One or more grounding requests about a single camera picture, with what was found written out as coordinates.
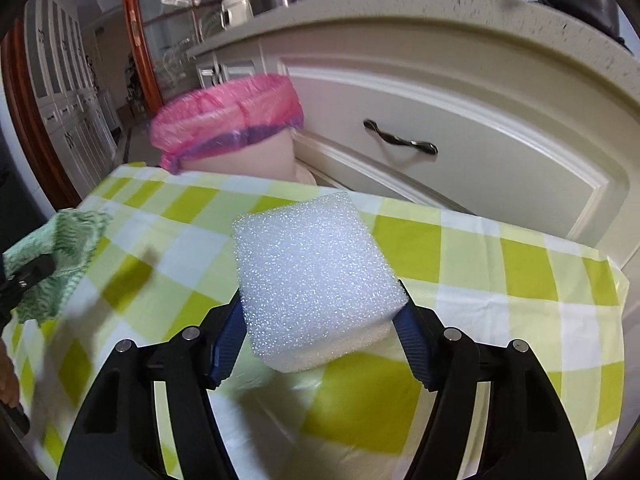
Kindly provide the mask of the person's left hand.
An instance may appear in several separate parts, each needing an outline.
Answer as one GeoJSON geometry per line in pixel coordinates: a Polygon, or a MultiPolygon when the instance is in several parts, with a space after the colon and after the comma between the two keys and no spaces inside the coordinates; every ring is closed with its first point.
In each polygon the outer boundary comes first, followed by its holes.
{"type": "Polygon", "coordinates": [[[0,341],[0,398],[9,408],[20,403],[20,383],[3,341],[0,341]]]}

